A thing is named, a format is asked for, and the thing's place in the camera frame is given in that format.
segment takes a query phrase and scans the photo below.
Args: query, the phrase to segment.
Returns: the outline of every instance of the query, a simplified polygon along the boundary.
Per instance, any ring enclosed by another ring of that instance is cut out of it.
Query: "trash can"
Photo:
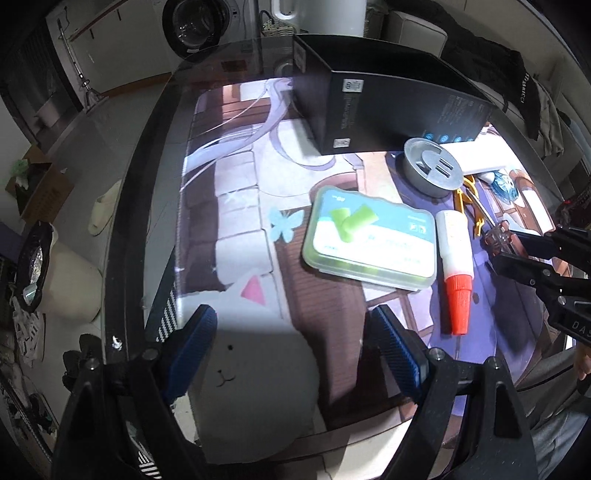
[[[102,285],[98,268],[59,242],[51,224],[35,223],[17,266],[15,295],[23,310],[88,323],[99,313]]]

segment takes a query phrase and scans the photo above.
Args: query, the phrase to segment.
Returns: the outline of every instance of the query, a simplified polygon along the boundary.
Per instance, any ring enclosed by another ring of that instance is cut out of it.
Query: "washing machine door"
[[[228,22],[224,0],[168,0],[162,12],[164,35],[181,58],[219,44]]]

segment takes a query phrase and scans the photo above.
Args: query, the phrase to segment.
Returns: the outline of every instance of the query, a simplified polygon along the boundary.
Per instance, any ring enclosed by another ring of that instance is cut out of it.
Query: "round metal lid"
[[[404,144],[404,170],[408,180],[421,192],[443,197],[462,186],[464,174],[447,150],[424,138],[411,138]]]

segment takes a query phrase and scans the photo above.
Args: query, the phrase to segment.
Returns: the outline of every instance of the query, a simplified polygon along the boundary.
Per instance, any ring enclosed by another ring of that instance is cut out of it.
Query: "qr code label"
[[[297,42],[294,42],[294,62],[302,73],[306,73],[306,51]]]
[[[350,143],[350,138],[335,138],[335,141],[333,142],[333,148],[348,147]]]
[[[345,79],[343,80],[344,92],[361,93],[363,90],[363,80]]]

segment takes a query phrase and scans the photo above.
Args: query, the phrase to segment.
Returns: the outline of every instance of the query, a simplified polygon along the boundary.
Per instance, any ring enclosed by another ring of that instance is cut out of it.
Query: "black jacket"
[[[445,30],[447,42],[441,59],[468,78],[484,83],[513,103],[525,121],[528,137],[540,130],[540,96],[526,71],[521,53],[475,36],[461,27],[445,9],[431,0],[388,0],[390,9],[422,18]]]

